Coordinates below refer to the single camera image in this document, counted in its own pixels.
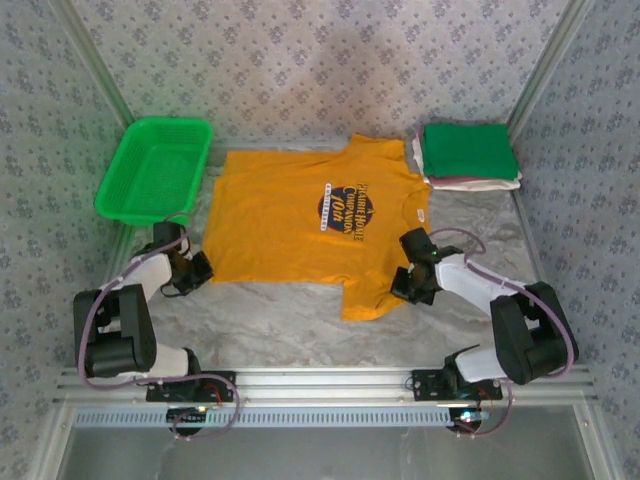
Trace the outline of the aluminium frame post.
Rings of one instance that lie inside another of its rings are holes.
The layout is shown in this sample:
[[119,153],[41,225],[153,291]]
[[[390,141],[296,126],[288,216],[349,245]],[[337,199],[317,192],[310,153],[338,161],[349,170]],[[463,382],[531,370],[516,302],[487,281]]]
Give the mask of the aluminium frame post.
[[511,142],[518,138],[526,126],[537,102],[592,9],[594,2],[595,0],[567,1],[564,11],[509,115],[507,131]]
[[47,0],[47,2],[117,121],[123,128],[128,127],[134,122],[134,115],[71,0]]

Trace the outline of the orange printed t-shirt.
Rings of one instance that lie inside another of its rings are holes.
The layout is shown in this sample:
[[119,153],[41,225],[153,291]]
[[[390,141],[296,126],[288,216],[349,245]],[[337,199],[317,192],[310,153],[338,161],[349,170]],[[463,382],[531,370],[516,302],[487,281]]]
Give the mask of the orange printed t-shirt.
[[328,152],[230,151],[215,180],[203,250],[214,281],[339,285],[345,321],[402,305],[399,239],[429,227],[430,186],[397,139],[353,135]]

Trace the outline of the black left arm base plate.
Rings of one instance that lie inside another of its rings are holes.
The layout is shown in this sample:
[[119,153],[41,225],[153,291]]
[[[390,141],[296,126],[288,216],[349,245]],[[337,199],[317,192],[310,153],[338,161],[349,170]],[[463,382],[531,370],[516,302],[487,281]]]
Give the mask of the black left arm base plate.
[[234,371],[205,371],[206,378],[187,380],[162,385],[151,383],[147,386],[147,402],[173,403],[233,403],[233,391],[228,383],[236,385]]

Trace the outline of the stack of folded clothes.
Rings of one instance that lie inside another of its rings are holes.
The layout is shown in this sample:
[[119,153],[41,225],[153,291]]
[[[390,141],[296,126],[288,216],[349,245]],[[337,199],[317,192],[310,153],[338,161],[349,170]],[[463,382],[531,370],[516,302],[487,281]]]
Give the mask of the stack of folded clothes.
[[459,192],[511,191],[521,186],[522,173],[512,180],[480,178],[480,177],[436,177],[424,172],[426,166],[422,153],[422,145],[418,135],[411,141],[413,160],[419,168],[423,181],[434,190]]

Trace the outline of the black controller board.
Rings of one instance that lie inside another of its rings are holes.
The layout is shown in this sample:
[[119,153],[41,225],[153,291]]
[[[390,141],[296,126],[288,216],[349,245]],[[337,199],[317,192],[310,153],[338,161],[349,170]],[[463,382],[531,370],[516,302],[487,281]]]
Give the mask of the black controller board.
[[206,417],[205,407],[171,408],[165,421],[175,436],[192,437],[202,430]]
[[448,429],[459,435],[475,435],[482,423],[489,419],[489,413],[480,407],[456,407],[449,409],[452,424]]

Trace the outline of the green plastic basket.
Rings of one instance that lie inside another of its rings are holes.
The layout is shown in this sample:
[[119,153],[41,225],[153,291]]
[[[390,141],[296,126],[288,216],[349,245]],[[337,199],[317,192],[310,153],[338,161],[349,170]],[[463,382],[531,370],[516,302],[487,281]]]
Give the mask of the green plastic basket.
[[125,131],[95,197],[102,217],[149,226],[189,212],[214,131],[197,118],[145,117]]

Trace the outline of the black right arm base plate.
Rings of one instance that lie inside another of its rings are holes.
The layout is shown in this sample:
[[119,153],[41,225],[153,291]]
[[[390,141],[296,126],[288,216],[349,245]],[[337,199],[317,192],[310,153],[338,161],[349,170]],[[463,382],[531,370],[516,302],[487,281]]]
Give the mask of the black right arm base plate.
[[411,383],[416,401],[503,399],[500,383],[491,379],[468,382],[457,371],[449,368],[413,370]]

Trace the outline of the aluminium mounting rail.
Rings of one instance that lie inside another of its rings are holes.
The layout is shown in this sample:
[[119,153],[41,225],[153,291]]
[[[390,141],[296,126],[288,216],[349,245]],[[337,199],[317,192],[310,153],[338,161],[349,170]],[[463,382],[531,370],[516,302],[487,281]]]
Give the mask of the aluminium mounting rail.
[[[236,388],[243,404],[258,406],[400,406],[415,402],[409,389],[411,370],[401,367],[356,368],[240,368]],[[598,396],[585,366],[561,378],[542,378],[512,387],[516,406],[569,405],[596,401]],[[53,398],[81,405],[140,404],[139,386],[96,391],[84,386],[77,374],[65,369]]]

